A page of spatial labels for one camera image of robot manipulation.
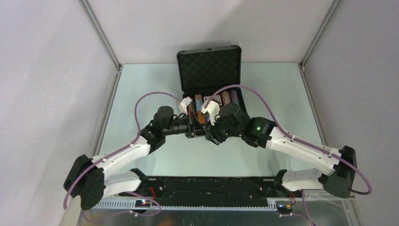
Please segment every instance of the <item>light blue table surface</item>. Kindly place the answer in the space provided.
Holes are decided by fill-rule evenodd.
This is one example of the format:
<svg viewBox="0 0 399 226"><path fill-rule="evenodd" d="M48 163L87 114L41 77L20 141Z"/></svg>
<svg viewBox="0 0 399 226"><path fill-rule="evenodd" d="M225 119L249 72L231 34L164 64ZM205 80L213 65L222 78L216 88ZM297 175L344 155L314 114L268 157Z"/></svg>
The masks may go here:
<svg viewBox="0 0 399 226"><path fill-rule="evenodd" d="M241 84L257 90L270 104L281 125L308 140L321 143L302 77L296 63L242 63ZM105 130L100 154L127 144L137 134L134 106L144 94L164 91L182 97L177 64L124 65ZM266 107L248 90L242 91L249 116L271 119ZM165 95L146 97L138 107L143 128L162 105L174 108L178 102ZM121 168L124 173L139 168L152 176L275 176L281 169L303 170L311 165L284 153L253 148L239 138L219 146L205 138L184 135L166 137L154 153Z"/></svg>

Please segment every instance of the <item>poker chip stack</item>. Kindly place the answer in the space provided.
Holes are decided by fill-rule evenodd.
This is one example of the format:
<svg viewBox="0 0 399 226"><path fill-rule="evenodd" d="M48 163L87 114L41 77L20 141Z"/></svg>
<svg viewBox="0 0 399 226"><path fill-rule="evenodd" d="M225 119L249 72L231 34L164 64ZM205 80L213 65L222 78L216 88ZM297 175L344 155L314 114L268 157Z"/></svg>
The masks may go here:
<svg viewBox="0 0 399 226"><path fill-rule="evenodd" d="M194 115L195 113L194 101L191 101L191 103L188 105L187 108L188 108L188 114Z"/></svg>
<svg viewBox="0 0 399 226"><path fill-rule="evenodd" d="M231 102L229 92L225 91L222 93L223 104L229 104Z"/></svg>
<svg viewBox="0 0 399 226"><path fill-rule="evenodd" d="M197 120L201 124L205 124L205 116L201 113L202 104L202 96L200 94L195 95L195 109L197 110Z"/></svg>
<svg viewBox="0 0 399 226"><path fill-rule="evenodd" d="M237 91L233 90L230 92L231 101L239 106Z"/></svg>

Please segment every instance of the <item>case lid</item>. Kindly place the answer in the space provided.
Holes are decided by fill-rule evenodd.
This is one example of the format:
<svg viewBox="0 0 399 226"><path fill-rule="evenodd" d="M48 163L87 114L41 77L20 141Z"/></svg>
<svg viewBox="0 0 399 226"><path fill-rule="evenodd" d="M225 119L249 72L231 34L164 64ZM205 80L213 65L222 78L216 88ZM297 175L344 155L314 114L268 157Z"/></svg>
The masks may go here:
<svg viewBox="0 0 399 226"><path fill-rule="evenodd" d="M240 46L180 51L177 63L183 92L240 84Z"/></svg>

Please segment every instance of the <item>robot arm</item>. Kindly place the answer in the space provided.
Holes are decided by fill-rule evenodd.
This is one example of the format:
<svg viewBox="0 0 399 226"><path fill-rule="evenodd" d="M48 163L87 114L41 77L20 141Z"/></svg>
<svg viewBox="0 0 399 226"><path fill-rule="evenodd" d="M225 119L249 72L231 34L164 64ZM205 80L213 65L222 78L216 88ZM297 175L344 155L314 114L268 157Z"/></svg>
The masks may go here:
<svg viewBox="0 0 399 226"><path fill-rule="evenodd" d="M331 158L331 154L340 156L356 166L353 149L345 146L338 150L313 143L329 151L330 155L320 153L294 141L294 138L287 138L273 121L263 117L250 118L234 103L219 109L219 105L211 101L206 109L202 109L202 112L208 113L211 118L207 125L200 125L200 127L206 132L205 138L216 145L224 142L228 137L240 137L250 146L283 152L316 167L301 171L280 170L273 183L276 192L280 195L286 196L300 189L324 189L338 197L350 196L355 172L339 160ZM188 133L192 126L190 122L189 117L180 118L174 115L171 107L160 107L150 124L141 130L138 140L134 144L125 146L124 151L109 159L104 159L89 170L73 189L71 196L80 195L82 209L88 210L103 197L135 191L140 186L142 178L145 177L139 170L131 170L119 175L113 175L113 173L133 160L149 155L160 148L165 143L165 136ZM85 155L78 157L64 183L64 189L68 190L82 171L103 157L102 155L91 159Z"/></svg>

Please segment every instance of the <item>card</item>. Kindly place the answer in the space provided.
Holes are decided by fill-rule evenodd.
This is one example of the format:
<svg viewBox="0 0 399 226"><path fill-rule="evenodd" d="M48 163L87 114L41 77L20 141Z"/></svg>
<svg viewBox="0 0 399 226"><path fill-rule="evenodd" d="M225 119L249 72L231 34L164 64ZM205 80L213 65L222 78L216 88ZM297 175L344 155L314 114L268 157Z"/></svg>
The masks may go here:
<svg viewBox="0 0 399 226"><path fill-rule="evenodd" d="M212 96L204 97L204 103L207 102ZM220 95L216 95L213 100L218 103L220 106L222 106L222 98Z"/></svg>

